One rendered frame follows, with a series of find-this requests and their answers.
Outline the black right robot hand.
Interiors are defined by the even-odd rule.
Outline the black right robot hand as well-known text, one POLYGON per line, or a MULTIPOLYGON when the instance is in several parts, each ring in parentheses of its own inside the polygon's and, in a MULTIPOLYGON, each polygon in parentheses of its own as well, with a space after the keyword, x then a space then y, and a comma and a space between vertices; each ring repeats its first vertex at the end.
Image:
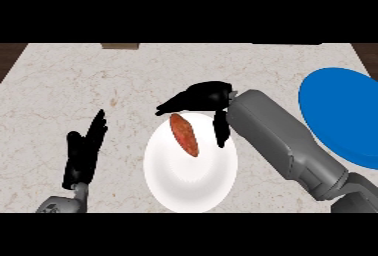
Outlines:
POLYGON ((222 81, 197 83, 157 107, 157 116, 181 111, 215 111, 213 127, 218 145, 225 147, 231 136, 227 111, 231 102, 232 85, 222 81))

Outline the blue plate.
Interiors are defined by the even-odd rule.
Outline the blue plate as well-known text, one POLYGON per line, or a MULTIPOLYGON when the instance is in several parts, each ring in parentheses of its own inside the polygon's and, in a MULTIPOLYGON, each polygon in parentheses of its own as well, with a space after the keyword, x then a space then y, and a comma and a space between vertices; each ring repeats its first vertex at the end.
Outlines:
POLYGON ((346 68, 323 68, 302 82, 308 126, 331 151, 378 170, 378 81, 346 68))

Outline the white plate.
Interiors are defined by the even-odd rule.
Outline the white plate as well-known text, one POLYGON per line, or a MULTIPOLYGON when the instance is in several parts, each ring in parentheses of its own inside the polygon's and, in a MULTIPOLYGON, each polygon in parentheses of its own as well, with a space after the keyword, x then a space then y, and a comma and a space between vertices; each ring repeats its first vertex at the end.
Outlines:
POLYGON ((166 120, 145 150, 144 172, 148 188, 159 202, 175 212, 207 212, 227 198, 237 179, 238 154, 234 140, 218 145, 213 118, 184 113, 200 147, 197 157, 182 149, 166 120))

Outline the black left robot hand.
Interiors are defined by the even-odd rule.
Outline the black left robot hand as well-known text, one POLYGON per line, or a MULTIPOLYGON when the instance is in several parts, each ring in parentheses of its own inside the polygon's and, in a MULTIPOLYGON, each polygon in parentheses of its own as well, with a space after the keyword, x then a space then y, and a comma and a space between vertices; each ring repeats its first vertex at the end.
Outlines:
POLYGON ((108 131, 105 111, 100 110, 88 134, 77 131, 67 134, 69 161, 66 166, 63 187, 73 190, 79 183, 91 184, 95 176, 98 153, 108 131))

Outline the orange sweet potato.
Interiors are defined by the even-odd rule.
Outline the orange sweet potato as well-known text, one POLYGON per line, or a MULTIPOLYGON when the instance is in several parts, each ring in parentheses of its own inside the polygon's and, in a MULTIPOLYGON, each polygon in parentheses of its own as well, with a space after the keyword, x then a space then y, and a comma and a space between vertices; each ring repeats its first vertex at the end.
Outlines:
POLYGON ((194 128, 190 121, 178 113, 173 113, 170 116, 170 127, 182 149, 193 157, 197 157, 200 155, 200 148, 194 128))

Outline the tan wooden block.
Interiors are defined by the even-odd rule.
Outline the tan wooden block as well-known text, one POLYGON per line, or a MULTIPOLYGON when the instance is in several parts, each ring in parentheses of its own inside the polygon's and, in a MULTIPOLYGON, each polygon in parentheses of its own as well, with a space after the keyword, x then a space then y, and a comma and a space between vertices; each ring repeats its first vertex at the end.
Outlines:
POLYGON ((101 43, 104 49, 128 49, 138 50, 139 43, 101 43))

